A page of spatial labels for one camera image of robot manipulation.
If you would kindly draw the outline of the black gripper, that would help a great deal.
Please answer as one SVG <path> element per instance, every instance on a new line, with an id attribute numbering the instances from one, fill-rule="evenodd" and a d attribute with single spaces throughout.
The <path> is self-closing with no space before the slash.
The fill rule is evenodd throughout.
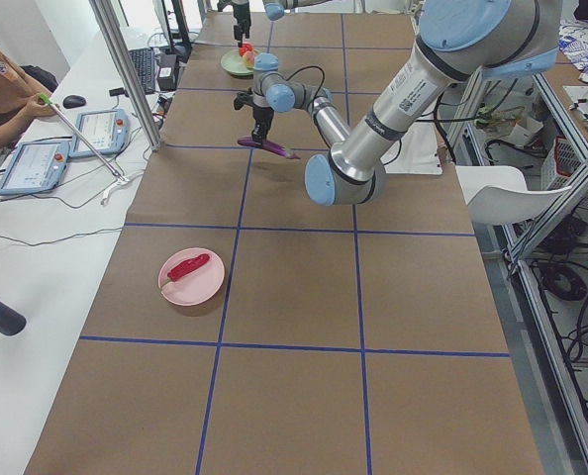
<path id="1" fill-rule="evenodd" d="M 274 111 L 271 107 L 252 106 L 254 127 L 251 132 L 252 143 L 255 147 L 265 147 L 271 128 Z"/>
<path id="2" fill-rule="evenodd" d="M 249 49 L 251 14 L 248 0 L 233 0 L 234 38 L 239 49 Z"/>

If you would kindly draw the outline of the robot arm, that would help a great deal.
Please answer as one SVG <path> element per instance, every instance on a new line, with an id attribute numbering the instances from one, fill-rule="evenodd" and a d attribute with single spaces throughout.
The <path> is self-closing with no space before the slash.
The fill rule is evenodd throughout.
<path id="1" fill-rule="evenodd" d="M 308 112 L 329 147 L 307 162 L 309 197 L 324 206 L 364 203 L 383 189 L 383 155 L 446 87 L 478 69 L 496 77 L 550 69 L 561 13 L 559 1 L 425 2 L 409 59 L 354 128 L 320 87 L 285 79 L 277 56 L 261 53 L 251 88 L 254 135 L 265 139 L 275 113 Z"/>
<path id="2" fill-rule="evenodd" d="M 299 7 L 308 7 L 326 3 L 327 0 L 265 0 L 263 1 L 264 13 L 270 21 L 282 18 L 289 10 Z M 217 12 L 221 13 L 226 7 L 231 6 L 235 23 L 233 26 L 234 38 L 240 48 L 245 40 L 250 37 L 251 14 L 247 0 L 220 0 L 217 2 Z"/>

